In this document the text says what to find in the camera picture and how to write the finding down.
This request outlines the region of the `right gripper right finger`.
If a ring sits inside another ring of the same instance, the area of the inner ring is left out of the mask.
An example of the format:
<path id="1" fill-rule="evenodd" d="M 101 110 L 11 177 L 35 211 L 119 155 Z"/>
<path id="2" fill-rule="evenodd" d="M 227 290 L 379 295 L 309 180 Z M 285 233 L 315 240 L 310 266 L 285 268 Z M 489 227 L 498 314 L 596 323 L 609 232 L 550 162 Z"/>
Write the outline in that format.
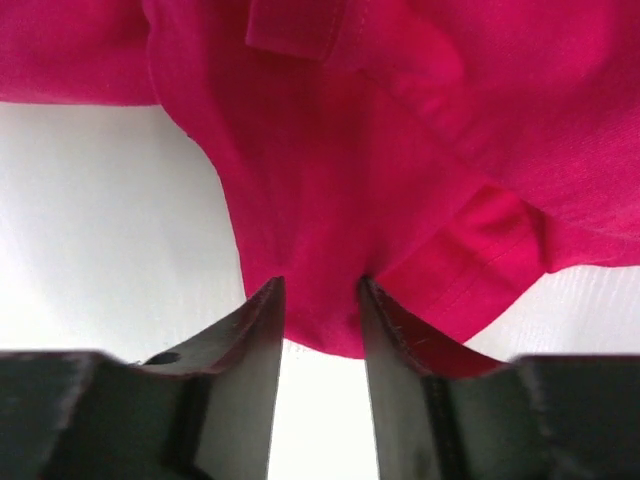
<path id="1" fill-rule="evenodd" d="M 635 479 L 639 359 L 501 362 L 443 334 L 370 279 L 359 309 L 383 479 Z"/>

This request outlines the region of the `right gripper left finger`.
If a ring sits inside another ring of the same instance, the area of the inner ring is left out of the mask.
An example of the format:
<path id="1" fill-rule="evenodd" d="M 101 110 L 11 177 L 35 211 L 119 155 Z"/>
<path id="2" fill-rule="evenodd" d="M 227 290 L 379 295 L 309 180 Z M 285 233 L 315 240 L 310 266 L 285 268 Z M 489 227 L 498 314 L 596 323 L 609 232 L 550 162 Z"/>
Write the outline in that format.
<path id="1" fill-rule="evenodd" d="M 140 364 L 95 351 L 1 355 L 5 479 L 263 479 L 285 285 Z"/>

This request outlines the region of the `red t shirt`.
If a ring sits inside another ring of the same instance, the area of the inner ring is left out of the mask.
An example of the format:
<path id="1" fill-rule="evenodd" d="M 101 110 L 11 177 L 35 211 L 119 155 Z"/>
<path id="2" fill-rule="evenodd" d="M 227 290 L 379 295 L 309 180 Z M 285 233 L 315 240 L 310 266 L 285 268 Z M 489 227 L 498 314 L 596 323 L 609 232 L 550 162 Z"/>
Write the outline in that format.
<path id="1" fill-rule="evenodd" d="M 639 262 L 635 1 L 5 1 L 5 102 L 161 106 L 248 293 L 359 358 L 373 277 L 458 341 L 542 275 Z"/>

